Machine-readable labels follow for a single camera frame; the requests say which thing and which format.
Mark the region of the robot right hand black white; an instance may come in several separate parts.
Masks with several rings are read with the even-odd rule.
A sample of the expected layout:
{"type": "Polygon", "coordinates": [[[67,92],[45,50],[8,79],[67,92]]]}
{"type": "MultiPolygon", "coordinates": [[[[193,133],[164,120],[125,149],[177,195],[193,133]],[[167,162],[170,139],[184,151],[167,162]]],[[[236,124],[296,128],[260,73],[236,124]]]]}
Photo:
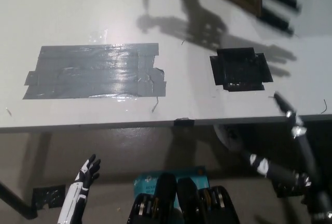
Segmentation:
{"type": "Polygon", "coordinates": [[[288,187],[321,188],[323,185],[322,175],[319,172],[317,162],[307,139],[307,128],[296,110],[279,92],[276,91],[273,98],[287,119],[291,137],[299,147],[305,172],[303,174],[292,172],[247,150],[241,151],[242,158],[258,174],[276,183],[281,183],[288,187]]]}

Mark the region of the robot left hand black white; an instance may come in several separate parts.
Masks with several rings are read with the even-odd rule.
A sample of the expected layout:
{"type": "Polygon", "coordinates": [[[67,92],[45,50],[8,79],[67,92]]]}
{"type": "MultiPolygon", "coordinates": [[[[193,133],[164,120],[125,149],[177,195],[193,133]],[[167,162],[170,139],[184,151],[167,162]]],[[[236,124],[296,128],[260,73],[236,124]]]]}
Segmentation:
{"type": "Polygon", "coordinates": [[[82,189],[88,190],[92,183],[99,177],[100,159],[96,159],[96,155],[93,154],[79,170],[75,182],[82,183],[82,189]]]}

